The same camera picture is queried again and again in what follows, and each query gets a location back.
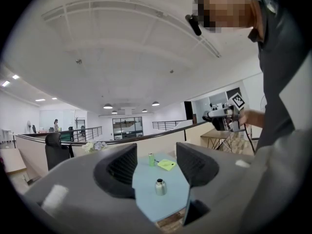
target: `person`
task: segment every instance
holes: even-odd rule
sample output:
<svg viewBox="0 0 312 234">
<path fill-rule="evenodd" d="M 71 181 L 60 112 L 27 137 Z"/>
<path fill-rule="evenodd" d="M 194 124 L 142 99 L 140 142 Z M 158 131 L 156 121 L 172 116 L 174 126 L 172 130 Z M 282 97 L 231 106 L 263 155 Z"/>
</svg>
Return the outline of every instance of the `person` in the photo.
<svg viewBox="0 0 312 234">
<path fill-rule="evenodd" d="M 55 119 L 54 121 L 54 132 L 58 132 L 59 131 L 59 125 L 58 125 L 58 119 Z"/>
<path fill-rule="evenodd" d="M 248 38 L 258 44 L 263 72 L 265 113 L 243 110 L 240 124 L 262 128 L 256 151 L 294 130 L 279 94 L 310 54 L 292 14 L 279 0 L 195 0 L 197 20 L 209 31 L 222 27 L 252 28 Z"/>
</svg>

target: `cable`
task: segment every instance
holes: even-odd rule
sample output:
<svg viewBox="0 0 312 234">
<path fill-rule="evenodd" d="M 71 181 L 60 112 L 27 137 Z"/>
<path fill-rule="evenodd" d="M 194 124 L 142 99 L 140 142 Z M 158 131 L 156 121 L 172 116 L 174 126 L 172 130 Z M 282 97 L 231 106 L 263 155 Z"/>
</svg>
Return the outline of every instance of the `cable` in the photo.
<svg viewBox="0 0 312 234">
<path fill-rule="evenodd" d="M 251 144 L 251 146 L 252 146 L 253 154 L 255 154 L 254 146 L 253 146 L 252 140 L 249 138 L 249 135 L 248 135 L 248 133 L 247 133 L 246 124 L 244 124 L 244 127 L 245 127 L 245 132 L 246 132 L 246 134 L 247 134 L 247 138 L 248 138 L 248 140 L 249 140 L 249 142 L 250 142 L 250 144 Z"/>
</svg>

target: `window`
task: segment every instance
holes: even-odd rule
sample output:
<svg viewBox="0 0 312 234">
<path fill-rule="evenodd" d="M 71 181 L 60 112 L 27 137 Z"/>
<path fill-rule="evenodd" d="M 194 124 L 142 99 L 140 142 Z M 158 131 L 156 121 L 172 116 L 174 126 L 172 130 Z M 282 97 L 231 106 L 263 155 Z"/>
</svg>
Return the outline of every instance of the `window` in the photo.
<svg viewBox="0 0 312 234">
<path fill-rule="evenodd" d="M 113 119 L 114 139 L 126 139 L 143 136 L 142 117 Z"/>
</svg>

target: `light blue surface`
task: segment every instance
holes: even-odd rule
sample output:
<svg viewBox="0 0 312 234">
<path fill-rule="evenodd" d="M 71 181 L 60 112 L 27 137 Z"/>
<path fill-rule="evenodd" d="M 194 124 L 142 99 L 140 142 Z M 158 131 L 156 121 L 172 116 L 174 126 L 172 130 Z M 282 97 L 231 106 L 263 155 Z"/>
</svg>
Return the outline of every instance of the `light blue surface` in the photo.
<svg viewBox="0 0 312 234">
<path fill-rule="evenodd" d="M 176 162 L 167 154 L 155 154 L 155 159 L 168 159 Z M 167 185 L 167 193 L 158 196 L 155 192 L 156 180 L 162 178 Z M 170 171 L 157 166 L 149 166 L 148 156 L 137 158 L 132 187 L 136 191 L 136 204 L 152 222 L 162 220 L 186 207 L 190 186 L 178 164 Z"/>
</svg>

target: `ceiling light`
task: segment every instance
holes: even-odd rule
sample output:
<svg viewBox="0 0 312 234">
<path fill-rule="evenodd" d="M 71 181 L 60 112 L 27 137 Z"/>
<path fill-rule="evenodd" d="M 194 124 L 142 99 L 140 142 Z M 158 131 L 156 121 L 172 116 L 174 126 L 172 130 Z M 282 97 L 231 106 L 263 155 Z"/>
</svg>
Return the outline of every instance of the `ceiling light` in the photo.
<svg viewBox="0 0 312 234">
<path fill-rule="evenodd" d="M 2 87 L 6 87 L 8 84 L 10 84 L 10 82 L 6 80 L 6 81 L 2 84 Z"/>
<path fill-rule="evenodd" d="M 105 109 L 112 109 L 113 107 L 111 106 L 111 104 L 107 103 L 107 104 L 104 105 L 103 108 L 105 108 Z"/>
</svg>

